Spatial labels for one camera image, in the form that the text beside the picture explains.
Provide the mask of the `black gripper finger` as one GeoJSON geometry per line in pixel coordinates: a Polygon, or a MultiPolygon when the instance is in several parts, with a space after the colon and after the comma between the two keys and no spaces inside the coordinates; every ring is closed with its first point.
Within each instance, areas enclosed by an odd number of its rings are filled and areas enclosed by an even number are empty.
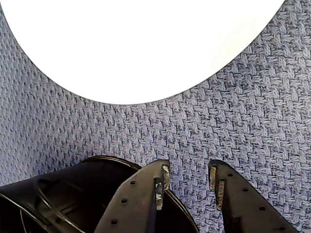
{"type": "Polygon", "coordinates": [[[209,187],[222,212],[226,233],[296,233],[290,224],[243,176],[221,160],[208,164],[209,187]]]}
{"type": "Polygon", "coordinates": [[[119,186],[95,232],[154,233],[169,183],[169,160],[156,160],[139,169],[119,186]]]}

